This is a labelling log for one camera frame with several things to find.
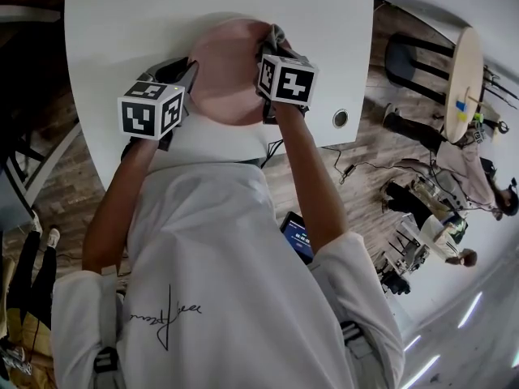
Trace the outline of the round wooden table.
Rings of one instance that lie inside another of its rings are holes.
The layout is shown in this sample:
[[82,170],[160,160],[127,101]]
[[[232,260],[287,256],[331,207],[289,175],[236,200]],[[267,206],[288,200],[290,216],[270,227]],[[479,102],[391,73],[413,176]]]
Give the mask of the round wooden table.
[[[483,85],[483,52],[474,28],[467,27],[462,30],[450,66],[444,136],[449,142],[456,143],[466,133],[474,118]],[[464,112],[456,107],[457,101],[466,103]],[[459,113],[466,113],[467,118],[459,119]]]

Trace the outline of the cluttered equipment rack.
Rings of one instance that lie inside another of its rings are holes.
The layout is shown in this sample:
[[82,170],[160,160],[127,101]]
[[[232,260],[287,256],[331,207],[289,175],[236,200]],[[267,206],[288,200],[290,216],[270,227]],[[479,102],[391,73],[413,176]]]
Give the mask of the cluttered equipment rack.
[[393,295],[408,295],[408,277],[417,271],[430,255],[430,249],[420,237],[414,217],[403,215],[392,240],[388,240],[389,250],[375,259],[375,270],[385,292]]

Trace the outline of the black round table base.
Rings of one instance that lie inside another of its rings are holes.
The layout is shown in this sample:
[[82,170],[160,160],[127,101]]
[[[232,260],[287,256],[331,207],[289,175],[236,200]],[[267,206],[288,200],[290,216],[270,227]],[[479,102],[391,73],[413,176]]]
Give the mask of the black round table base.
[[445,105],[446,95],[415,83],[414,74],[416,70],[421,70],[448,81],[449,73],[419,62],[417,59],[417,48],[425,49],[447,58],[453,58],[454,56],[454,48],[438,45],[406,34],[395,33],[390,36],[385,49],[384,69],[386,76],[391,83],[398,87],[407,88],[440,105]]

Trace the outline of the grey cloth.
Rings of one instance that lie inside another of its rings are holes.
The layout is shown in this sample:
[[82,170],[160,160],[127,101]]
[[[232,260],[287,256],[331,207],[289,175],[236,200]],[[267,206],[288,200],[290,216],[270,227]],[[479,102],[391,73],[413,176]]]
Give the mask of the grey cloth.
[[264,43],[264,54],[284,57],[283,49],[285,46],[285,33],[277,24],[271,24],[266,37],[260,42]]

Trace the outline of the big pink plate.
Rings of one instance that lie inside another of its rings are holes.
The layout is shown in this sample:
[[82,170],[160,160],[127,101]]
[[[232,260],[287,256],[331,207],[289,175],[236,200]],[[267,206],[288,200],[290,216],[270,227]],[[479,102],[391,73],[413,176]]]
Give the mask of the big pink plate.
[[194,112],[229,126],[263,121],[264,99],[256,93],[259,68],[255,54],[270,25],[256,19],[230,19],[196,41],[190,53],[190,60],[199,63],[191,90]]

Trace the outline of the white table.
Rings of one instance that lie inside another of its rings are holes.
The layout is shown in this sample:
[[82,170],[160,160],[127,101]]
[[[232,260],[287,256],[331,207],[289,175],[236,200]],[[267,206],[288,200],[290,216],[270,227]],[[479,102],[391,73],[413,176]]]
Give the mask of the white table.
[[[119,130],[117,101],[149,67],[190,57],[196,41],[230,19],[279,25],[291,47],[319,74],[306,116],[316,144],[356,140],[367,81],[373,0],[65,0],[65,36],[71,87],[92,161],[104,185],[118,167],[127,137]],[[156,166],[241,161],[266,154],[279,130],[263,122],[216,123],[194,112]],[[336,129],[333,114],[346,109]]]

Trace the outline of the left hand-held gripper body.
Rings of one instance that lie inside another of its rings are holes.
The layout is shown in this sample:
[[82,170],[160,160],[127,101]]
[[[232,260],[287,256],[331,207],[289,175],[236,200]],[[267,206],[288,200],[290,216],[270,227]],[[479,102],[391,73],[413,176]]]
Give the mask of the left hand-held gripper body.
[[118,98],[120,131],[132,140],[157,141],[163,152],[169,150],[175,133],[187,117],[187,78],[163,83],[143,73]]

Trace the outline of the person's white shirt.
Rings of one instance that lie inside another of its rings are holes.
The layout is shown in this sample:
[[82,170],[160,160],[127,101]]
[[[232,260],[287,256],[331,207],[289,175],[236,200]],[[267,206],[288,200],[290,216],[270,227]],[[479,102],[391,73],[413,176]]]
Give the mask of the person's white shirt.
[[148,175],[127,236],[116,349],[127,389],[397,389],[401,333],[362,237],[308,268],[264,174],[205,164]]

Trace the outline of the white chair frame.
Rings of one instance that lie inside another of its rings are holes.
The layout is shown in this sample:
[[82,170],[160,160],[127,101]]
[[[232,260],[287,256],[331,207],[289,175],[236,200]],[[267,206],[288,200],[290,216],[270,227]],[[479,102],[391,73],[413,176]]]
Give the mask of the white chair frame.
[[23,147],[21,154],[40,162],[28,180],[22,177],[22,171],[15,159],[18,142],[15,142],[13,148],[9,147],[6,150],[6,156],[0,160],[0,233],[8,232],[32,220],[32,205],[36,197],[80,131],[81,125],[76,118],[70,130],[52,146],[46,156],[42,156],[29,146]]

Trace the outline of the person's right forearm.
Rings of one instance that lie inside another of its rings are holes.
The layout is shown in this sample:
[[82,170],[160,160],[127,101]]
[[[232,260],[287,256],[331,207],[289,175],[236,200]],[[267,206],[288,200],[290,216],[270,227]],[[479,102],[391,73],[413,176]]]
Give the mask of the person's right forearm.
[[302,113],[294,105],[272,105],[290,163],[311,248],[318,253],[349,230],[344,203],[320,156]]

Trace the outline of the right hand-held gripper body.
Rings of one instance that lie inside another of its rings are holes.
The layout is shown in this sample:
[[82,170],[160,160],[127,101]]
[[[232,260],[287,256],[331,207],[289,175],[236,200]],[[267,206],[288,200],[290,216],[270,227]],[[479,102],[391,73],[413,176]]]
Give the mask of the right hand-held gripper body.
[[305,116],[313,97],[319,69],[306,60],[263,54],[256,88],[265,99],[263,124],[277,124],[272,102],[294,105]]

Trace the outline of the black screen device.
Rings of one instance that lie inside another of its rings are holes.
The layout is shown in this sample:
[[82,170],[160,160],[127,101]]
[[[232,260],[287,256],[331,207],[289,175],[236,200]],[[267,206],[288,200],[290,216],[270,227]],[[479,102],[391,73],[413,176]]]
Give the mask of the black screen device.
[[288,212],[280,230],[299,258],[306,265],[310,264],[313,261],[314,253],[311,249],[303,218],[295,212]]

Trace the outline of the person's left forearm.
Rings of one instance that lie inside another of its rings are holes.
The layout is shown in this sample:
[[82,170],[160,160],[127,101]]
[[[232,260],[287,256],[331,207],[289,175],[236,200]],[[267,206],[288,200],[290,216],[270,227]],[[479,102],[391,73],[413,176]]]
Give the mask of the person's left forearm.
[[135,205],[159,142],[140,139],[122,158],[84,237],[82,268],[101,273],[119,267]]

